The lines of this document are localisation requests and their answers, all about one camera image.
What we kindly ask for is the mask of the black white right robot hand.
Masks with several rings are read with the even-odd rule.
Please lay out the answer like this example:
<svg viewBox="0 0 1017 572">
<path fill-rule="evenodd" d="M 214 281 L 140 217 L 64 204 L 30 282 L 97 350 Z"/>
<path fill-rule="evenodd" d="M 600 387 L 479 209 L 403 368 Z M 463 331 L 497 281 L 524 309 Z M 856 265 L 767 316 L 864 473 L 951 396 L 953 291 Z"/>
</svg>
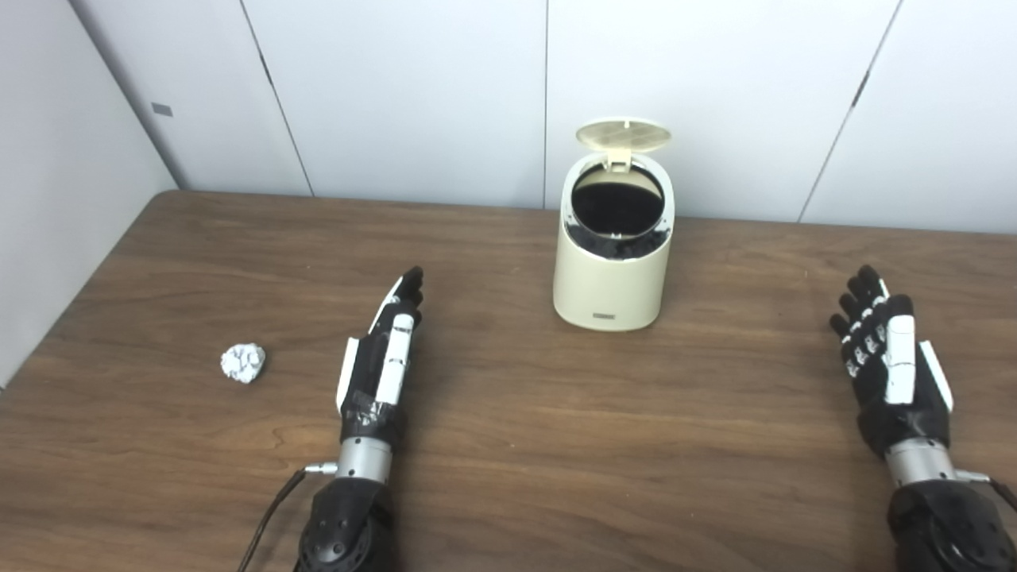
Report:
<svg viewBox="0 0 1017 572">
<path fill-rule="evenodd" d="M 906 439 L 950 446 L 952 391 L 930 341 L 918 339 L 911 297 L 893 296 L 871 265 L 847 289 L 829 326 L 860 409 L 862 441 L 879 457 Z"/>
</svg>

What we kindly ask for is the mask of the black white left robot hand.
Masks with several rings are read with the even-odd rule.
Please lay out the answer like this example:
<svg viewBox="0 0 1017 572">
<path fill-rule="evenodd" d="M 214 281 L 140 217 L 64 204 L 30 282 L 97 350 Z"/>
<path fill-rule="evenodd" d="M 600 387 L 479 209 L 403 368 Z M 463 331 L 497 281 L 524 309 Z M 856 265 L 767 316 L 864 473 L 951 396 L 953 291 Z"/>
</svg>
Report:
<svg viewBox="0 0 1017 572">
<path fill-rule="evenodd" d="M 379 304 L 363 336 L 346 342 L 335 405 L 341 441 L 376 439 L 395 449 L 408 424 L 400 394 L 410 365 L 412 339 L 422 322 L 421 267 L 404 272 Z"/>
</svg>

